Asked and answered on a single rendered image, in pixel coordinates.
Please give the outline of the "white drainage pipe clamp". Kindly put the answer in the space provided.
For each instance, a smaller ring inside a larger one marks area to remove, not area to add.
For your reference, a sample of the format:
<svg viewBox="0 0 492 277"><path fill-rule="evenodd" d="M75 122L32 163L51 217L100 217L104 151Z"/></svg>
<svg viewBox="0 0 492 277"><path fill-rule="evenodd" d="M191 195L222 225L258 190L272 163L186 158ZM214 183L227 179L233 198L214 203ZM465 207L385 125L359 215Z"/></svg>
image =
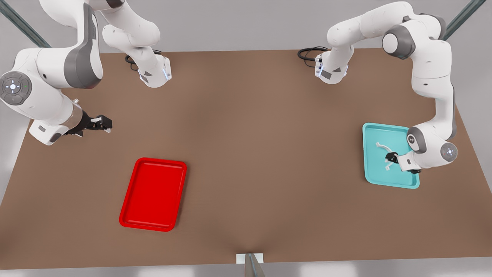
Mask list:
<svg viewBox="0 0 492 277"><path fill-rule="evenodd" d="M393 153L393 151L389 147L387 147L386 145L380 144L379 142L376 142L376 147L385 149L390 154ZM388 158L385 158L385 163L386 163L385 168L387 171L389 171L390 166L394 164L394 162L388 160Z"/></svg>

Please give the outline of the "teal rectangular tray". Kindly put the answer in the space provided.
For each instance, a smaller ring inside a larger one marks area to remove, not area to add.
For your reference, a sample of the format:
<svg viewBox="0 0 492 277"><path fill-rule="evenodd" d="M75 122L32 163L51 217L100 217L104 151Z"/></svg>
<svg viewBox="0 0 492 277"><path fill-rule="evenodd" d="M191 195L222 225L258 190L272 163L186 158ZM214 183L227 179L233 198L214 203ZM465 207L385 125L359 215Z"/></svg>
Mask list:
<svg viewBox="0 0 492 277"><path fill-rule="evenodd" d="M398 188L416 189L420 186L419 175L403 172L398 164L385 168L385 149L376 147L376 142L386 145L393 152L406 154L411 148L406 142L407 127L366 123L362 126L364 175L368 182Z"/></svg>

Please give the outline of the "red rectangular tray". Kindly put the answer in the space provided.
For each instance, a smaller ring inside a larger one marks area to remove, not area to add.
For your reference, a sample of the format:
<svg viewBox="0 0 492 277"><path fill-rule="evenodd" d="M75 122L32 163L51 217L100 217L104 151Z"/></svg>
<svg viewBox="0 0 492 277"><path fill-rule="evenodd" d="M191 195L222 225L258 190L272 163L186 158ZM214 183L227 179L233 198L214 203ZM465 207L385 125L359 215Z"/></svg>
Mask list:
<svg viewBox="0 0 492 277"><path fill-rule="evenodd" d="M142 157L134 165L119 223L123 227L171 231L180 208L187 165Z"/></svg>

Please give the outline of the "silver frame post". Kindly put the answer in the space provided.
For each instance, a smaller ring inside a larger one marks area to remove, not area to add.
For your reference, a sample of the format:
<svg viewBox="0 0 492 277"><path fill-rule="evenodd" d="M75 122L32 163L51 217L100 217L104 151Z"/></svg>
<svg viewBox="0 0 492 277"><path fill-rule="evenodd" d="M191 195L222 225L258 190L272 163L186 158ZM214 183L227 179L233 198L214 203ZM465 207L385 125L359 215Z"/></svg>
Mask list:
<svg viewBox="0 0 492 277"><path fill-rule="evenodd" d="M487 0L470 0L470 2L448 23L442 40L448 40Z"/></svg>
<svg viewBox="0 0 492 277"><path fill-rule="evenodd" d="M0 0L0 13L5 16L16 28L23 33L31 42L40 48L51 48L51 46L29 25L5 0Z"/></svg>
<svg viewBox="0 0 492 277"><path fill-rule="evenodd" d="M236 254L236 263L244 264L244 277L265 277L264 254Z"/></svg>

